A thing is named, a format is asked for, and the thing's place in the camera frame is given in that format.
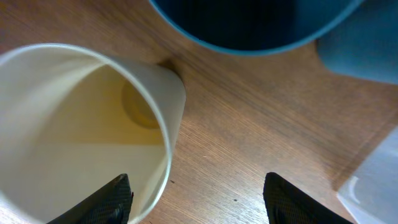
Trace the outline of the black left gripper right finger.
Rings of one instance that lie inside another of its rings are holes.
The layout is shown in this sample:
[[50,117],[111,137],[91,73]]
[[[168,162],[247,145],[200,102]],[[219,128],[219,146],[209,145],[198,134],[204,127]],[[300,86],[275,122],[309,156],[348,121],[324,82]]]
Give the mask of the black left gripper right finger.
[[263,198],[270,224],[351,224],[275,172],[266,174]]

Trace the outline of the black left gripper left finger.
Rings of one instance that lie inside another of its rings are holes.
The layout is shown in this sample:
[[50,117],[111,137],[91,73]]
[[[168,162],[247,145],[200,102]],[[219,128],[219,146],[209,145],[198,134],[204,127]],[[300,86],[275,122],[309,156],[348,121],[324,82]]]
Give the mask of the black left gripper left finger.
[[134,192],[121,174],[48,224],[127,224]]

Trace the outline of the blue cup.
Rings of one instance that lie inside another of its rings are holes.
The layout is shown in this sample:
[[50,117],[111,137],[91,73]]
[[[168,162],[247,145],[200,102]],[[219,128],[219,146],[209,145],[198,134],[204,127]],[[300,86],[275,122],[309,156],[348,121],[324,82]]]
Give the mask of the blue cup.
[[150,0],[175,30],[217,52],[272,55],[301,47],[345,20],[362,0]]
[[367,0],[317,40],[317,52],[332,72],[397,84],[397,0]]

